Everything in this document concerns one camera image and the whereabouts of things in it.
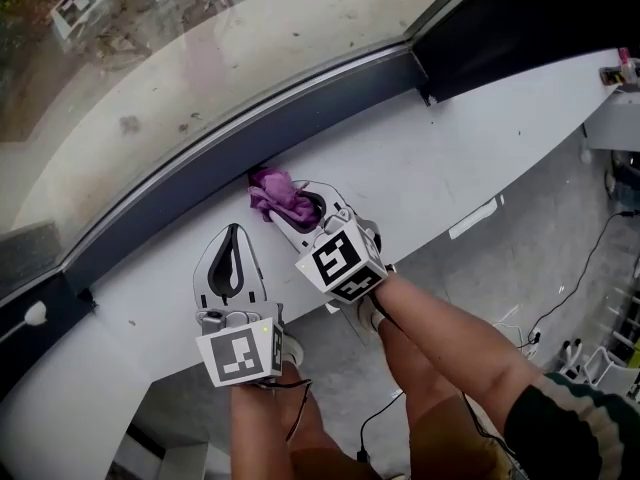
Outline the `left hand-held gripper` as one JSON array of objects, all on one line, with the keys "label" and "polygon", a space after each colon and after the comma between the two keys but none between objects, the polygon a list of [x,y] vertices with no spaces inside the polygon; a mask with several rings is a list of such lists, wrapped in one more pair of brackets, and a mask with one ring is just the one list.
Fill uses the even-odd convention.
[{"label": "left hand-held gripper", "polygon": [[[245,229],[226,226],[209,243],[193,275],[200,309],[217,304],[251,307],[266,300],[261,269]],[[266,301],[255,310],[200,311],[196,339],[216,387],[268,382],[282,373],[283,306]]]}]

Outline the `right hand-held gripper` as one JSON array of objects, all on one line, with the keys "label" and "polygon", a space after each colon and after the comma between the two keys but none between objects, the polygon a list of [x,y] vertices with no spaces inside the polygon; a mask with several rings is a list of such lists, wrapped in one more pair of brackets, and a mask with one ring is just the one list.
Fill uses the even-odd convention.
[{"label": "right hand-held gripper", "polygon": [[[293,184],[313,204],[317,220],[302,224],[270,211],[271,221],[301,255],[296,268],[308,281],[334,300],[354,303],[388,277],[375,232],[361,225],[334,186],[313,180]],[[331,216],[323,227],[326,215]]]}]

